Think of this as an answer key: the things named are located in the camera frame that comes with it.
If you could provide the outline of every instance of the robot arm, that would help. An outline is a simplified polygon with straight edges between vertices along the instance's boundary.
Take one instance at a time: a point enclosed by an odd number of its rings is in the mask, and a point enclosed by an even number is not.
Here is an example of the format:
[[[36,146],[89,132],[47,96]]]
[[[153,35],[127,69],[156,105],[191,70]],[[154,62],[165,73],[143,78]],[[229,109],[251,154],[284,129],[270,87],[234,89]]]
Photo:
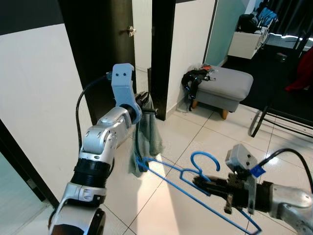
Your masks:
[[[228,179],[208,176],[206,181],[198,176],[193,183],[202,190],[225,199],[224,211],[232,213],[232,207],[248,208],[269,213],[291,225],[298,234],[313,235],[312,194],[298,188],[276,185],[264,181],[256,183],[256,177],[247,174],[257,163],[256,158],[241,144],[234,146],[226,157],[226,165],[234,172]]]
[[[106,181],[114,152],[128,136],[132,124],[138,123],[142,116],[132,89],[133,70],[130,64],[113,67],[116,107],[86,132],[74,175],[53,216],[50,235],[103,233],[105,213],[99,206],[106,197]]]

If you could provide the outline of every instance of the blue label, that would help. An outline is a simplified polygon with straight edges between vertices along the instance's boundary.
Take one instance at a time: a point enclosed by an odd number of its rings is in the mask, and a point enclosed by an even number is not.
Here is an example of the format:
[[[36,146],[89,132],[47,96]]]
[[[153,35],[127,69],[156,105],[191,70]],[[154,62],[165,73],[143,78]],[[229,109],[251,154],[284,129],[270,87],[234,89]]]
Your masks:
[[[258,178],[260,175],[264,174],[265,172],[266,171],[259,165],[256,165],[254,168],[250,170],[250,173],[254,175],[256,178]]]

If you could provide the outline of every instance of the floor tile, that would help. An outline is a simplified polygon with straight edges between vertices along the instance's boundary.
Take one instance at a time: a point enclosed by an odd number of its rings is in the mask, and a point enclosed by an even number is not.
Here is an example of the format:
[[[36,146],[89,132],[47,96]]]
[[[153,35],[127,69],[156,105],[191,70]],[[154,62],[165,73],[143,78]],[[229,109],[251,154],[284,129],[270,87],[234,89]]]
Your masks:
[[[215,164],[212,162],[212,160],[206,156],[197,155],[195,157],[195,162],[203,169],[204,174],[227,178],[228,173],[231,172],[231,170],[225,164],[227,152],[231,150],[234,145],[239,143],[242,142],[231,139],[215,131],[202,128],[194,140],[190,143],[183,155],[180,157],[180,159],[177,161],[177,164],[184,168],[195,169],[190,162],[190,155],[195,151],[204,151],[212,154],[219,161],[221,166],[221,170],[217,172]],[[258,160],[258,162],[265,158],[265,152],[248,144],[242,144],[248,149],[248,151],[251,152],[251,154]]]
[[[48,234],[48,221],[51,213],[54,211],[52,206],[47,207],[29,224],[24,226],[17,235],[34,235],[34,234]]]
[[[219,113],[214,112],[204,127],[267,151],[273,124],[264,122],[254,138],[249,136],[249,127],[256,113],[256,109],[239,105],[234,113],[228,114],[226,120],[223,120]]]
[[[151,197],[161,179],[150,172],[140,178],[129,173],[130,155],[133,140],[127,139],[115,153],[115,167],[107,181],[107,197],[105,205],[126,225],[130,225],[145,203]],[[158,156],[158,160],[170,163]],[[149,163],[149,167],[165,176],[169,169],[158,163]]]
[[[132,230],[128,229],[128,230],[124,233],[124,235],[136,235],[136,234],[134,234]]]
[[[291,126],[302,129],[292,123]],[[313,139],[309,139],[305,136],[275,126],[269,143],[268,155],[281,148],[291,148],[298,151],[304,157],[310,170],[313,170]],[[304,168],[300,159],[293,153],[285,152],[277,157]]]
[[[203,126],[213,113],[213,110],[200,105],[196,109],[192,109],[190,112],[189,105],[190,101],[188,101],[188,103],[184,102],[177,108],[177,110],[174,112],[174,115]]]
[[[264,170],[266,173],[261,176],[261,181],[311,191],[305,170],[296,165],[274,158],[264,165]]]
[[[192,180],[193,175],[186,174],[185,178]],[[238,211],[234,210],[232,215],[224,213],[225,201],[222,198],[207,197],[181,181],[177,171],[171,170],[167,179],[240,226],[247,227],[247,220]],[[130,228],[138,235],[244,234],[165,181],[158,187]]]
[[[270,218],[262,215],[261,213],[256,212],[251,218],[261,227],[262,233],[264,235],[295,235],[296,233],[292,232],[291,230],[285,228],[284,226],[276,223],[275,221],[271,220]],[[248,230],[253,231],[254,226],[249,223]]]
[[[166,121],[157,120],[157,126],[164,145],[162,155],[173,162],[177,161],[201,129],[200,125],[176,115],[171,115]]]

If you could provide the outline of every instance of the wooden ottoman leg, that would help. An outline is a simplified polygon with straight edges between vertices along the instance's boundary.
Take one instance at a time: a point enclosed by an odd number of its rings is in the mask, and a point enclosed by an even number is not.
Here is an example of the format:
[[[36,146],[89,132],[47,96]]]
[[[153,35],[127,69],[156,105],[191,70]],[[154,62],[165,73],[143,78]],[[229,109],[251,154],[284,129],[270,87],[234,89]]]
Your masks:
[[[195,109],[195,108],[197,107],[197,105],[198,105],[198,101],[197,101],[197,100],[194,100],[194,101],[192,102],[192,108]]]
[[[228,111],[223,109],[222,110],[222,118],[225,120],[227,118],[227,115],[228,115]]]

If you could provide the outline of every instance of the red cloth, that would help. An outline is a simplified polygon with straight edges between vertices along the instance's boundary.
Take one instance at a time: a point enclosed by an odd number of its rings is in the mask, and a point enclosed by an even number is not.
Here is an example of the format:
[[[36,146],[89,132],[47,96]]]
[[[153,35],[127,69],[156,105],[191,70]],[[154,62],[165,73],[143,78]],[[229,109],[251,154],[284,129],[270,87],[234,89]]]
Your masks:
[[[313,47],[301,58],[297,70],[297,80],[286,87],[286,91],[301,90],[313,85]]]

